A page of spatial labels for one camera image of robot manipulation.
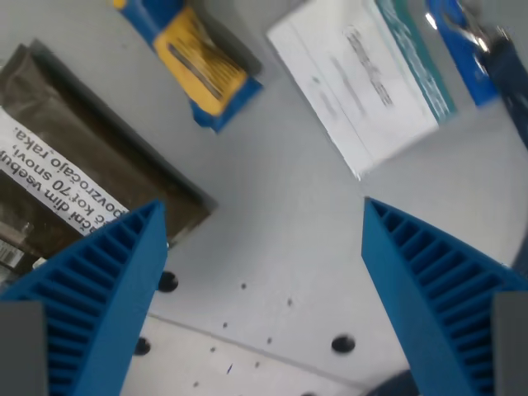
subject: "package label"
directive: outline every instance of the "package label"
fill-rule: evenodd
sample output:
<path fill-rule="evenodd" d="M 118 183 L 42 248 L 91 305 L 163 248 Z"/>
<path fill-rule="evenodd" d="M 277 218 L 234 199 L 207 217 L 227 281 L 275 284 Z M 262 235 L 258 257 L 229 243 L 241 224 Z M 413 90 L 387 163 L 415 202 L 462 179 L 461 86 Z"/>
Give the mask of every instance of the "package label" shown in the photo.
<path fill-rule="evenodd" d="M 82 235 L 128 211 L 1 107 L 0 170 Z"/>
<path fill-rule="evenodd" d="M 24 252 L 0 240 L 0 262 L 11 268 L 15 268 L 23 256 Z"/>
<path fill-rule="evenodd" d="M 312 0 L 268 36 L 358 178 L 455 112 L 402 0 Z"/>

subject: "white label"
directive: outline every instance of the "white label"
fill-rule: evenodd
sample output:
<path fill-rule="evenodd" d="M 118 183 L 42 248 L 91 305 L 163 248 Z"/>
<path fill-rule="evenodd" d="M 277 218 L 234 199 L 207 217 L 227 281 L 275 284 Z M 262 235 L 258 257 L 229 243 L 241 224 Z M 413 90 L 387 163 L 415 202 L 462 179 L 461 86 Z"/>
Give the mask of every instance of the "white label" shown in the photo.
<path fill-rule="evenodd" d="M 437 129 L 374 0 L 313 0 L 268 36 L 357 177 Z"/>
<path fill-rule="evenodd" d="M 15 268 L 23 256 L 24 252 L 11 246 L 9 243 L 0 241 L 0 262 L 11 268 Z"/>
<path fill-rule="evenodd" d="M 1 107 L 0 169 L 82 235 L 128 211 Z"/>

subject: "white paper card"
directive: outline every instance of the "white paper card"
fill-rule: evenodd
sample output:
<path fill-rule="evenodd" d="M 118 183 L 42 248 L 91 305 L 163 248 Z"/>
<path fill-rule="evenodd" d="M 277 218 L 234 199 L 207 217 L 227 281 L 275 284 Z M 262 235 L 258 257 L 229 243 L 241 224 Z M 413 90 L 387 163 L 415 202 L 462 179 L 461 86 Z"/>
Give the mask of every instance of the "white paper card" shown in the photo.
<path fill-rule="evenodd" d="M 382 2 L 391 17 L 391 2 Z M 399 44 L 420 73 L 424 67 L 413 58 L 404 25 L 400 33 Z M 374 0 L 313 0 L 268 36 L 358 178 L 447 116 L 441 99 L 434 108 L 427 103 Z M 428 89 L 436 94 L 435 86 Z"/>

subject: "black hole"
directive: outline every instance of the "black hole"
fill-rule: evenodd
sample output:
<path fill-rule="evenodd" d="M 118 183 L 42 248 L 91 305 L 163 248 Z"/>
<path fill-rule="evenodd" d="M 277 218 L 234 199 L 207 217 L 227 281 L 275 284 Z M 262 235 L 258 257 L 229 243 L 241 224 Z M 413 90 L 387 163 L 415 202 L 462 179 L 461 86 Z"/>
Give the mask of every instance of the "black hole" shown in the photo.
<path fill-rule="evenodd" d="M 164 271 L 162 277 L 159 278 L 158 290 L 162 293 L 172 293 L 178 287 L 179 282 L 176 275 L 170 271 Z"/>
<path fill-rule="evenodd" d="M 134 355 L 145 356 L 150 352 L 150 343 L 146 338 L 140 337 L 138 343 L 135 344 Z"/>
<path fill-rule="evenodd" d="M 356 341 L 351 336 L 337 336 L 332 341 L 332 349 L 339 354 L 350 353 L 356 347 Z"/>

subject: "small black dot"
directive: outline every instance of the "small black dot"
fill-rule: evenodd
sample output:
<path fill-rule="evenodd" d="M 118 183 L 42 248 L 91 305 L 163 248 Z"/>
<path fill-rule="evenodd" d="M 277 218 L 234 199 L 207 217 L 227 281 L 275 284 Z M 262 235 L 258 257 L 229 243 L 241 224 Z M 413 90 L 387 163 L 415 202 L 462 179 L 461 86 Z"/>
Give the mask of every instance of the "small black dot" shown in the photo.
<path fill-rule="evenodd" d="M 350 353 L 356 347 L 356 340 L 352 336 L 342 334 L 332 341 L 332 349 L 341 355 Z"/>
<path fill-rule="evenodd" d="M 170 271 L 164 271 L 159 279 L 158 290 L 162 293 L 171 293 L 178 287 L 179 282 L 176 275 Z"/>
<path fill-rule="evenodd" d="M 135 344 L 134 355 L 145 356 L 150 352 L 150 343 L 145 337 L 140 337 Z"/>

